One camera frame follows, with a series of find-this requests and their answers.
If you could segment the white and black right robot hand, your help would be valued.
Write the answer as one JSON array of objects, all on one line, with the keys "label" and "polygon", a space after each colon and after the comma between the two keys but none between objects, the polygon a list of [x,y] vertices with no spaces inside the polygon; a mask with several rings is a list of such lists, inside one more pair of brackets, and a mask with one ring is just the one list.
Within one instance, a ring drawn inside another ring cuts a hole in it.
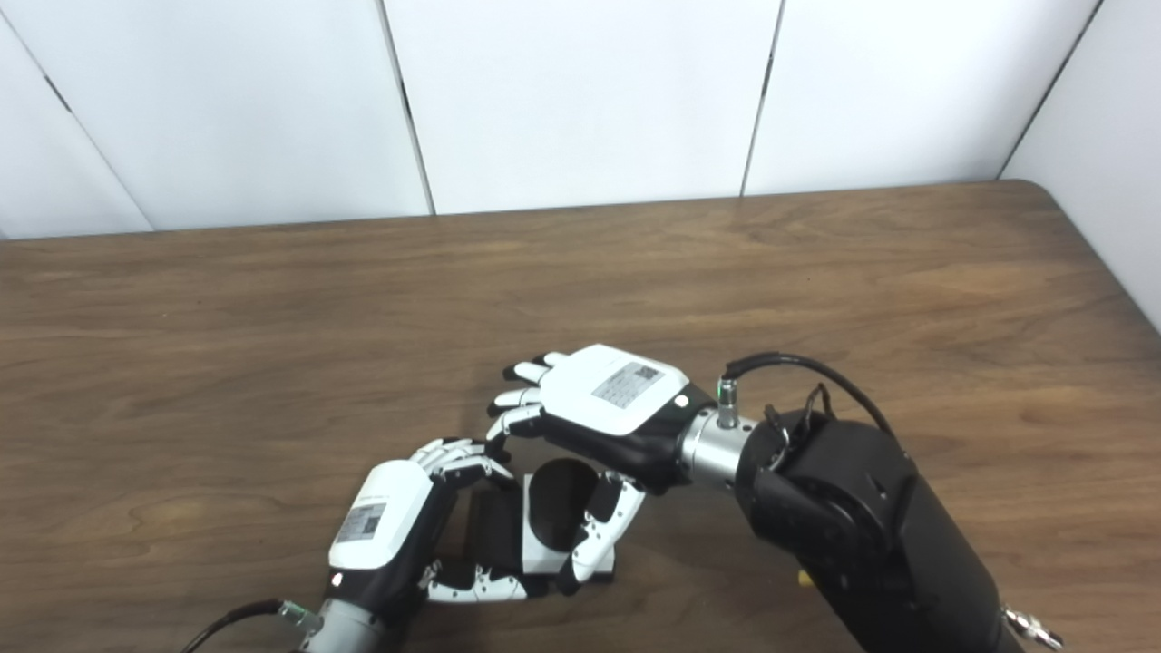
[{"label": "white and black right robot hand", "polygon": [[604,467],[556,575],[557,590],[570,596],[620,541],[648,495],[691,483],[683,438],[715,401],[679,368],[601,344],[543,353],[507,367],[504,376],[522,381],[522,389],[489,406],[488,455],[502,455],[511,437],[541,438]]}]

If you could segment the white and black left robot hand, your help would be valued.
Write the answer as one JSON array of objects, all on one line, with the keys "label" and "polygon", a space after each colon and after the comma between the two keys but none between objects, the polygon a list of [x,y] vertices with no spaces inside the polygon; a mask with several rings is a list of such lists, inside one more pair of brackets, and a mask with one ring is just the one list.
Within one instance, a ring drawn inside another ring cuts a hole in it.
[{"label": "white and black left robot hand", "polygon": [[324,600],[402,627],[428,600],[440,603],[545,598],[549,583],[477,560],[440,558],[437,547],[459,493],[478,481],[502,491],[518,483],[485,443],[437,438],[405,459],[380,462],[365,479],[329,551]]}]

